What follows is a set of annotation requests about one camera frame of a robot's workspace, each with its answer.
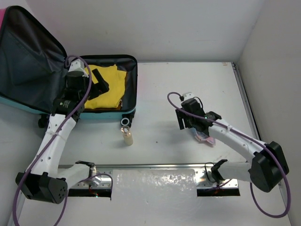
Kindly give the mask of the clear bottle beige liquid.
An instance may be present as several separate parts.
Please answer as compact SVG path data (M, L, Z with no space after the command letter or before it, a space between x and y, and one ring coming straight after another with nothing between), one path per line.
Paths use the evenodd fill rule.
M128 126L122 126L121 132L123 135L123 139L126 145L132 145L133 144L133 137L130 131L130 128Z

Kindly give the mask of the yellow cloth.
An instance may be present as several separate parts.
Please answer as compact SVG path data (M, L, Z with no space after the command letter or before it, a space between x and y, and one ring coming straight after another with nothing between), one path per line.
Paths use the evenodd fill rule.
M101 67L89 65L92 72L92 87L86 109L119 108L125 94L127 73L116 65Z

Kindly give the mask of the teal suitcase with grey lining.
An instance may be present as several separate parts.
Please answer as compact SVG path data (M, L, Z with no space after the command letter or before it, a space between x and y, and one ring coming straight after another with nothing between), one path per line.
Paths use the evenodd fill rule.
M67 53L63 45L25 8L0 11L0 100L39 114L46 127L54 99L65 86ZM119 119L130 126L136 111L138 63L130 55L83 56L88 65L116 65L127 73L122 108L86 109L82 119Z

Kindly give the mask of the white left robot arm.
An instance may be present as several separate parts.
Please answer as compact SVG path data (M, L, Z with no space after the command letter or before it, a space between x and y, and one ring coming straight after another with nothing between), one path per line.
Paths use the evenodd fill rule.
M102 180L92 162L77 161L72 167L58 171L67 138L84 110L90 82L83 69L69 70L65 80L66 87L53 102L48 127L33 165L16 177L16 183L29 200L60 204L74 185L83 182L97 188Z

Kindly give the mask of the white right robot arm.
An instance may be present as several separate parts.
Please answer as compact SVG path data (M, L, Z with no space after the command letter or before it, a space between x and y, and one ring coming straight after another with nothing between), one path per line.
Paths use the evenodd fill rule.
M282 147L276 142L269 144L250 138L232 129L215 112L205 113L196 98L181 98L181 108L177 109L180 129L194 128L197 132L223 142L245 158L245 162L230 162L222 159L211 167L211 177L215 183L226 179L239 179L253 183L263 192L270 192L289 173Z

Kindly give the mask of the brown trousers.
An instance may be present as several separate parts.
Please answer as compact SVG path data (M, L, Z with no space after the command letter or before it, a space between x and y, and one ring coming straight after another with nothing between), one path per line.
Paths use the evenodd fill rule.
M122 108L122 99L119 101L119 105L118 105L118 107L117 107L117 109L121 109Z

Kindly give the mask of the blue pink headphones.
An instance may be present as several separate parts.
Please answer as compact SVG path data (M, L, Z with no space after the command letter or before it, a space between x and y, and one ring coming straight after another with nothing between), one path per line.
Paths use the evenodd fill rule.
M202 132L197 131L195 128L191 128L190 132L192 136L199 142L208 145L216 145L216 141L213 137L210 137Z

